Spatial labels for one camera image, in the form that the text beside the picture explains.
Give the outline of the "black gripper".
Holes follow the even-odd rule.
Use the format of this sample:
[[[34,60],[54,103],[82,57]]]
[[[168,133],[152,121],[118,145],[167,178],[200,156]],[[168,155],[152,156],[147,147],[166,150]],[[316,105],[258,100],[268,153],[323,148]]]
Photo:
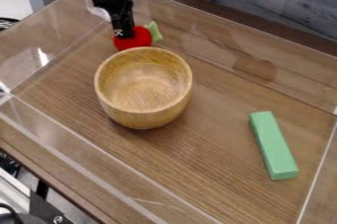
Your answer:
[[[134,1],[132,0],[90,0],[90,13],[112,22],[115,36],[134,36]]]

